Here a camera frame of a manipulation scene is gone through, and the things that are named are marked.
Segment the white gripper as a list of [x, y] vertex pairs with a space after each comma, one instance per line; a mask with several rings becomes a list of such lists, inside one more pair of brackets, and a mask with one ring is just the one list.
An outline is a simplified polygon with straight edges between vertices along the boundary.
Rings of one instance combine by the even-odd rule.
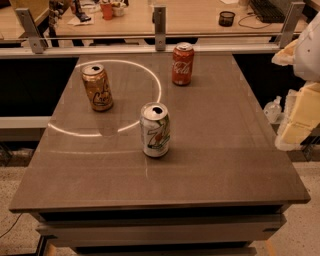
[[275, 139], [282, 151], [300, 148], [300, 144], [320, 124], [320, 12], [300, 34], [277, 52], [271, 62], [293, 65], [294, 74], [306, 81], [298, 91], [290, 90], [285, 100], [284, 117]]

